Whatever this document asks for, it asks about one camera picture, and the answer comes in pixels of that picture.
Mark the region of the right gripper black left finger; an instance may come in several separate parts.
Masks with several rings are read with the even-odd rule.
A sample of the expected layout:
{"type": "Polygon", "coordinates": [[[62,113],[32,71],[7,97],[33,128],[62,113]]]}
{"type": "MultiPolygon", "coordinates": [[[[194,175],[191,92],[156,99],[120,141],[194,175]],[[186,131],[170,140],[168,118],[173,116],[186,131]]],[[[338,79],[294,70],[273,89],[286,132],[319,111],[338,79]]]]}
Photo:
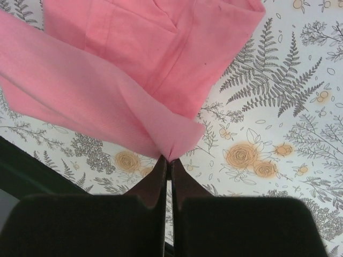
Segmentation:
{"type": "Polygon", "coordinates": [[[167,166],[160,157],[122,195],[24,198],[4,224],[1,256],[163,256],[167,166]]]}

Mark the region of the pink t shirt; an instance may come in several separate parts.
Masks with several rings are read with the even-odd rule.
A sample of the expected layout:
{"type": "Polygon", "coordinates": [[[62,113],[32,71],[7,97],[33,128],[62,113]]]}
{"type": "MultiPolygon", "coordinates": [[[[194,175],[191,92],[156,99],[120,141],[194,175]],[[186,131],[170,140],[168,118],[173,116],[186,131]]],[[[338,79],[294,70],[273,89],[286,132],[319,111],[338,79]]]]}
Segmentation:
{"type": "Polygon", "coordinates": [[[44,1],[44,29],[1,12],[11,110],[174,160],[205,128],[212,86],[265,14],[261,1],[44,1]]]}

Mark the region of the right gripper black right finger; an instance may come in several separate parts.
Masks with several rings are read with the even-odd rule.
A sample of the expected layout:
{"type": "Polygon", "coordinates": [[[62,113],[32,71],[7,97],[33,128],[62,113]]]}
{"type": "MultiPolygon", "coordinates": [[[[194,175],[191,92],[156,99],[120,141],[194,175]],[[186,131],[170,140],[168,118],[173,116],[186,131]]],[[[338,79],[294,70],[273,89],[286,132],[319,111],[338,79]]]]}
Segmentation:
{"type": "Polygon", "coordinates": [[[213,196],[180,160],[171,162],[170,178],[176,256],[327,256],[300,200],[213,196]]]}

